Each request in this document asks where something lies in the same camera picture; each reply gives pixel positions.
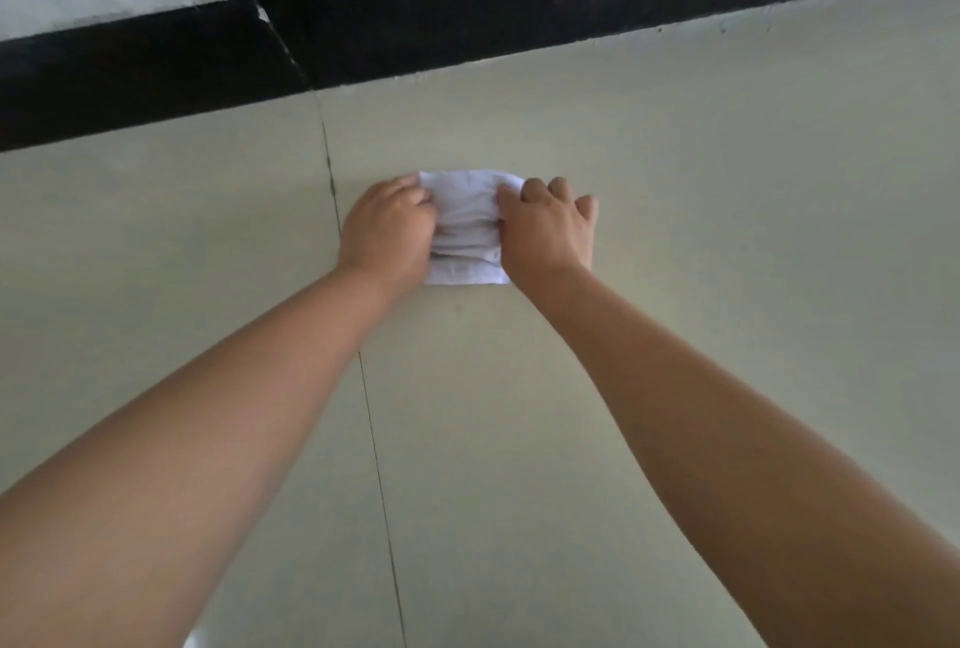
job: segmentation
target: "floor tile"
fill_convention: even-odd
[[[324,92],[341,211],[412,169],[598,193],[600,276],[960,539],[951,0],[809,0]],[[512,288],[363,350],[411,648],[759,645]]]
[[[316,99],[0,156],[0,487],[327,270]],[[194,635],[402,644],[354,365]]]

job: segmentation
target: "folded cloth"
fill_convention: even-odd
[[[500,266],[497,188],[519,192],[523,179],[497,170],[452,170],[422,172],[419,181],[437,206],[426,283],[509,284]]]

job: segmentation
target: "white towel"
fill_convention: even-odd
[[[453,170],[422,172],[419,180],[437,205],[426,283],[509,284],[500,266],[497,188],[519,192],[523,179],[497,170]]]

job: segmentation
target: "wrinkled fabric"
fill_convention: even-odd
[[[509,284],[500,266],[497,188],[519,192],[523,179],[497,170],[452,170],[421,172],[419,180],[437,206],[426,283]]]

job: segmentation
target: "bare skin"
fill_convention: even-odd
[[[604,287],[594,198],[531,180],[500,207],[510,277],[770,645],[960,644],[954,547]],[[0,496],[0,644],[181,646],[363,338],[426,277],[435,221],[415,176],[374,186],[328,276]]]
[[[503,265],[593,379],[678,526],[770,646],[960,645],[960,554],[798,420],[591,273],[597,206],[499,193]]]

